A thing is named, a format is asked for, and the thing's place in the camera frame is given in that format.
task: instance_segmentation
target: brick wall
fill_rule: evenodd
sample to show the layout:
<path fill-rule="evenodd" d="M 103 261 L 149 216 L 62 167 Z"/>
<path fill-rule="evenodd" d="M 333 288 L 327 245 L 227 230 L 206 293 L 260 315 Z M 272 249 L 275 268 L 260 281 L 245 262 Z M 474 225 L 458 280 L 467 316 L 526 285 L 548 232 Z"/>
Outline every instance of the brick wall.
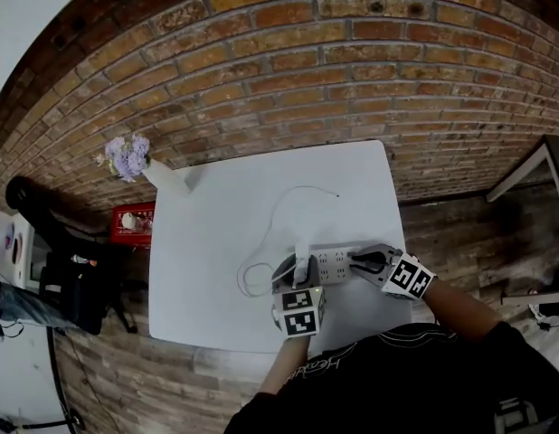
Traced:
<path fill-rule="evenodd" d="M 153 199 L 92 161 L 133 132 L 173 168 L 377 138 L 400 200 L 489 188 L 559 134 L 556 5 L 75 0 L 1 95 L 0 208 L 14 175 L 83 220 Z"/>

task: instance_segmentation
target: person's leg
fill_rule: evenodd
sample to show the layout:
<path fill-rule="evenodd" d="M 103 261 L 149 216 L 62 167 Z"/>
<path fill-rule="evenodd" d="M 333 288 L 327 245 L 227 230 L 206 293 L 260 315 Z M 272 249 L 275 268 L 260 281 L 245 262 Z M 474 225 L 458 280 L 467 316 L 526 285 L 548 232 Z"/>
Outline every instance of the person's leg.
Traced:
<path fill-rule="evenodd" d="M 38 325 L 53 328 L 77 327 L 40 297 L 5 283 L 0 288 L 0 311 L 6 321 L 33 320 Z"/>

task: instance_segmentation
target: black t-shirt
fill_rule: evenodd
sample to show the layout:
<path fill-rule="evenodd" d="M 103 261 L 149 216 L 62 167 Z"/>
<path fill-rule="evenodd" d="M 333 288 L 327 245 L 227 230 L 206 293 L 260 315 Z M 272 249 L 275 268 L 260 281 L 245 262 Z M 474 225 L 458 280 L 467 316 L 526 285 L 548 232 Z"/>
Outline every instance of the black t-shirt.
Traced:
<path fill-rule="evenodd" d="M 472 344 L 411 324 L 309 360 L 225 433 L 506 433 L 557 414 L 559 372 L 510 325 Z"/>

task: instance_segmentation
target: forearm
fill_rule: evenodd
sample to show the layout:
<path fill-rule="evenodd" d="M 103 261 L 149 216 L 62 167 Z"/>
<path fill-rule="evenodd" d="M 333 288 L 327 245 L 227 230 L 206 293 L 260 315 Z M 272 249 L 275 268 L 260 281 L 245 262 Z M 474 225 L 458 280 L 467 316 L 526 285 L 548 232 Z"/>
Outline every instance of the forearm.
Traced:
<path fill-rule="evenodd" d="M 441 325 L 470 341 L 482 339 L 502 321 L 489 306 L 437 279 L 429 285 L 423 299 Z"/>
<path fill-rule="evenodd" d="M 281 346 L 260 392 L 277 394 L 289 376 L 308 359 L 309 336 L 294 337 Z"/>

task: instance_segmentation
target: vase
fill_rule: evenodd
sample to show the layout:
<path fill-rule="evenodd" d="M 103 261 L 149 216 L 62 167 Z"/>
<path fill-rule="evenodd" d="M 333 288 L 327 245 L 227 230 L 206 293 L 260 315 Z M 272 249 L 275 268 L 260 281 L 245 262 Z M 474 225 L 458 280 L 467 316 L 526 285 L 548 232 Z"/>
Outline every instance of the vase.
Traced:
<path fill-rule="evenodd" d="M 158 191 L 182 197 L 187 197 L 191 193 L 191 189 L 183 177 L 155 159 L 151 159 L 149 167 L 143 169 L 143 175 Z"/>

